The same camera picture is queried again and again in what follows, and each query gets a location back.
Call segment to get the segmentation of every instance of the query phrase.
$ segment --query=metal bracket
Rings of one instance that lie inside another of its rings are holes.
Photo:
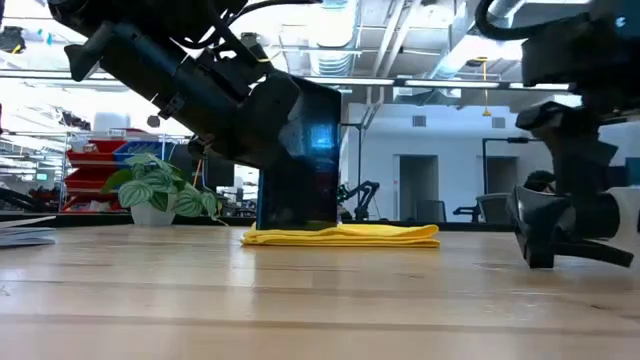
[[[185,101],[184,101],[184,98],[182,97],[182,95],[180,95],[179,93],[176,93],[171,98],[169,103],[167,105],[165,105],[162,108],[162,110],[160,110],[160,112],[158,112],[158,116],[160,116],[161,118],[167,120],[168,118],[172,117],[173,114],[175,114],[176,112],[180,111],[180,109],[182,109],[184,104],[185,104]]]

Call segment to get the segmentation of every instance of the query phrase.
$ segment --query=doorway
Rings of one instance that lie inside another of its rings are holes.
[[[510,193],[518,184],[518,158],[512,156],[487,157],[488,194]]]
[[[398,162],[398,220],[431,221],[419,218],[431,217],[430,204],[440,206],[438,157],[400,155]]]

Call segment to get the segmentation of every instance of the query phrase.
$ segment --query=potted plant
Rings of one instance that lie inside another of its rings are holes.
[[[117,189],[120,206],[131,208],[135,224],[169,226],[176,214],[197,217],[203,210],[219,221],[216,214],[221,204],[215,194],[198,191],[175,166],[151,154],[135,155],[125,162],[130,167],[113,173],[102,192]]]

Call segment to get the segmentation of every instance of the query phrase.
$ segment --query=wooden tabletop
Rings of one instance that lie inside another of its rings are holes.
[[[0,359],[637,359],[640,270],[511,234],[442,248],[243,248],[244,229],[57,231],[0,250]]]

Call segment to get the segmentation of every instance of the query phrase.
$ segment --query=exposed ductwork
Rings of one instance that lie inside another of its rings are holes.
[[[311,27],[311,42],[319,48],[349,48],[355,45],[356,25],[360,17],[359,0],[324,0],[321,13]],[[349,52],[313,52],[309,54],[313,75],[349,76],[355,54]]]
[[[440,62],[430,73],[419,78],[452,80],[466,65],[467,61],[481,57],[495,57],[501,43],[481,37],[475,30],[475,9],[479,0],[467,0],[457,9],[453,23],[449,27],[449,46]],[[511,27],[515,13],[527,0],[496,0],[489,9],[492,23],[500,27]],[[411,95],[398,95],[394,102],[400,104],[452,105],[461,97],[460,89],[425,90],[415,89]]]

